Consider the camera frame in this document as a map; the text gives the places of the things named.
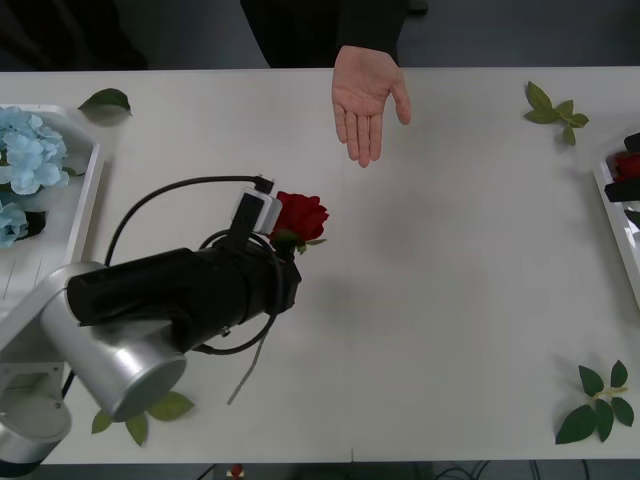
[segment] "artificial rose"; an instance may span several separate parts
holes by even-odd
[[[640,177],[640,153],[623,152],[614,157],[616,181]]]
[[[329,214],[320,205],[319,197],[307,197],[297,193],[278,193],[282,211],[271,234],[271,243],[278,241],[278,232],[288,230],[297,236],[297,243],[304,245],[324,233],[323,223]]]

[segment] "open palm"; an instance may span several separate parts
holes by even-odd
[[[336,131],[349,158],[362,167],[382,151],[382,114],[389,94],[403,124],[411,121],[411,102],[402,71],[391,56],[368,48],[340,49],[333,70],[331,98]]]

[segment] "table surface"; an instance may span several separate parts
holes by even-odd
[[[1,74],[0,103],[79,105],[115,87],[133,116],[88,126],[106,166],[86,258],[126,210],[192,176],[258,174],[319,195],[328,242],[299,260],[282,315],[232,406],[253,351],[188,355],[176,390],[197,409],[152,421],[145,448],[122,425],[91,436],[80,383],[50,463],[343,462],[639,457],[640,428],[555,446],[585,401],[578,365],[629,368],[640,406],[640,318],[591,169],[600,146],[640,130],[640,69],[411,70],[411,126],[388,108],[383,159],[338,144],[330,71]],[[521,119],[532,80],[591,123],[578,147]],[[136,215],[115,261],[195,248],[226,228],[239,186],[198,186]],[[216,345],[237,344],[263,320]]]

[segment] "blue flower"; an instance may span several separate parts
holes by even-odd
[[[0,248],[10,247],[27,234],[27,216],[17,203],[0,203]]]
[[[36,193],[40,187],[63,187],[69,175],[62,169],[67,146],[62,135],[44,126],[40,117],[18,107],[0,108],[0,184],[11,183],[19,195]]]

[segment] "robotic arm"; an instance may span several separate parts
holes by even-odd
[[[0,321],[0,477],[30,473],[69,432],[65,361],[112,419],[125,421],[176,384],[184,353],[243,351],[293,306],[301,281],[293,257],[278,257],[253,233],[272,231],[281,204],[271,182],[255,179],[231,228],[200,250],[64,266]],[[204,345],[264,312],[266,326],[244,345]]]

